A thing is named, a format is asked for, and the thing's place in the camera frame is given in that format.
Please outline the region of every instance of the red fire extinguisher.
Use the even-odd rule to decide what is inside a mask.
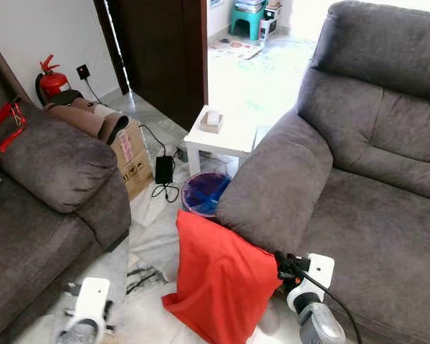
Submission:
[[[44,62],[40,62],[44,74],[38,74],[35,80],[35,90],[37,91],[38,99],[42,105],[46,105],[56,94],[71,89],[67,77],[62,73],[55,73],[53,71],[53,69],[60,66],[60,64],[49,65],[53,57],[54,55],[51,54]]]

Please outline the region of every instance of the teal stool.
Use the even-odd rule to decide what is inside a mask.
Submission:
[[[239,11],[234,6],[232,10],[232,19],[231,19],[231,34],[234,34],[234,28],[236,27],[236,22],[241,20],[246,20],[250,24],[250,40],[256,41],[259,36],[259,25],[261,24],[261,19],[264,17],[264,9],[266,8],[267,0],[263,3],[263,7],[257,13],[248,13]]]

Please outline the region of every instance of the wall socket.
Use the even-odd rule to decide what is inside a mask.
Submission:
[[[81,80],[85,80],[85,79],[87,79],[91,74],[89,73],[89,70],[88,70],[88,68],[87,68],[87,65],[86,64],[84,64],[84,65],[82,65],[82,66],[79,66],[78,68],[77,68],[77,72],[78,72],[78,75],[80,76],[80,79]]]

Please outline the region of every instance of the doormat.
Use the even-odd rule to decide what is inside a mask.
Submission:
[[[222,38],[216,44],[209,46],[211,57],[235,57],[237,59],[251,59],[263,48],[247,43]]]

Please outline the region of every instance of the small white table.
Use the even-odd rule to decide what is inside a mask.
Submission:
[[[201,172],[199,151],[236,156],[240,167],[253,149],[257,126],[246,113],[220,111],[223,125],[220,132],[214,134],[202,131],[199,127],[202,117],[209,109],[208,105],[202,108],[189,134],[184,138],[191,175]]]

